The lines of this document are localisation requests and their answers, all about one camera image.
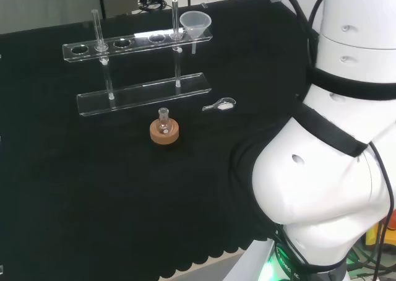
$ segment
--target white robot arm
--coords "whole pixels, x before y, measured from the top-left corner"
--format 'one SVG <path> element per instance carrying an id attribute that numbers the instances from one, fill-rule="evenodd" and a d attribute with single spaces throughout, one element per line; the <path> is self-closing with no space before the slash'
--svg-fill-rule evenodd
<path id="1" fill-rule="evenodd" d="M 396 0 L 324 0 L 316 68 L 362 88 L 366 83 L 390 87 L 396 82 L 395 32 Z M 373 141 L 396 189 L 395 99 L 348 97 L 314 82 L 304 104 L 358 142 Z M 284 225 L 296 249 L 316 266 L 341 262 L 390 208 L 369 147 L 349 156 L 294 118 L 259 155 L 252 182 L 264 213 Z"/>

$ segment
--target test tube rack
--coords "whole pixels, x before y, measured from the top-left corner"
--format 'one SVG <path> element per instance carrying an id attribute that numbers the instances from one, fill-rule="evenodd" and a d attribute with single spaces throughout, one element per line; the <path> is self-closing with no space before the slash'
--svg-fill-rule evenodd
<path id="1" fill-rule="evenodd" d="M 203 73 L 181 75 L 181 46 L 212 39 L 208 29 L 198 38 L 191 38 L 187 30 L 179 28 L 178 1 L 172 1 L 173 28 L 133 35 L 103 38 L 99 13 L 92 10 L 96 40 L 63 45 L 64 60 L 73 63 L 98 59 L 105 77 L 106 89 L 77 95 L 77 106 L 82 116 L 133 108 L 151 103 L 190 97 L 211 91 Z M 175 77 L 154 82 L 113 88 L 110 56 L 172 48 Z"/>

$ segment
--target funnel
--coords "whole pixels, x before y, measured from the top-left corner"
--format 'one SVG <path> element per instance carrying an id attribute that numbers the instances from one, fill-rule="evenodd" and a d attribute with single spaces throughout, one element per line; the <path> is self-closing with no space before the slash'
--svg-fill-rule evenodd
<path id="1" fill-rule="evenodd" d="M 180 16 L 180 23 L 192 38 L 199 38 L 212 23 L 209 15 L 199 11 L 185 12 Z M 192 53 L 196 53 L 196 43 L 192 44 Z"/>

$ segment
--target lab equipment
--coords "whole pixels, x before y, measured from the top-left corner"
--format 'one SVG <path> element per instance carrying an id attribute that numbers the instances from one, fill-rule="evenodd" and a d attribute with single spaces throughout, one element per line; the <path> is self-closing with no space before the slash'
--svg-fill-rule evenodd
<path id="1" fill-rule="evenodd" d="M 173 129 L 172 120 L 169 119 L 169 110 L 167 108 L 160 108 L 158 111 L 160 118 L 157 121 L 157 131 L 161 134 L 168 134 Z"/>
<path id="2" fill-rule="evenodd" d="M 211 90 L 203 73 L 181 75 L 182 45 L 209 41 L 212 34 L 205 28 L 199 37 L 191 37 L 185 28 L 179 28 L 178 1 L 173 5 L 173 28 L 154 32 L 135 33 L 125 37 L 103 38 L 99 14 L 93 10 L 95 41 L 63 45 L 64 59 L 69 62 L 99 59 L 105 77 L 106 90 L 77 95 L 82 116 L 117 111 L 176 98 L 190 97 Z M 111 80 L 110 57 L 172 47 L 175 77 L 143 84 L 114 88 Z"/>
<path id="3" fill-rule="evenodd" d="M 215 110 L 215 109 L 225 111 L 225 110 L 234 108 L 235 105 L 236 105 L 236 101 L 233 98 L 225 97 L 225 98 L 219 99 L 213 105 L 203 107 L 202 111 L 209 111 L 209 110 Z"/>
<path id="4" fill-rule="evenodd" d="M 198 39 L 212 24 L 212 19 L 208 14 L 199 11 L 185 12 L 180 16 L 180 23 L 186 29 L 188 35 L 193 39 Z M 192 43 L 192 54 L 196 53 L 197 43 Z"/>
<path id="5" fill-rule="evenodd" d="M 169 110 L 160 108 L 158 111 L 159 118 L 154 120 L 150 125 L 150 137 L 159 145 L 169 145 L 179 138 L 179 124 L 169 118 Z"/>

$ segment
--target black table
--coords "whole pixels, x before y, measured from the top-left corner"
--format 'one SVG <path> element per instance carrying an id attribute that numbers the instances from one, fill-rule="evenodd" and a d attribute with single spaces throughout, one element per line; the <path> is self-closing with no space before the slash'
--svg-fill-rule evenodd
<path id="1" fill-rule="evenodd" d="M 104 88 L 99 62 L 67 63 L 62 44 L 92 40 L 92 25 L 0 36 L 0 280 L 158 280 L 256 237 L 231 220 L 218 186 L 236 141 L 290 115 L 306 39 L 280 2 L 208 6 L 194 9 L 211 16 L 213 39 L 195 56 L 185 48 L 182 74 L 203 72 L 209 94 L 85 118 L 75 96 Z M 102 27 L 105 37 L 170 28 L 171 11 Z M 114 87 L 173 77 L 170 49 L 111 64 Z M 221 97 L 236 107 L 201 113 Z M 161 106 L 181 130 L 169 147 L 149 137 Z"/>

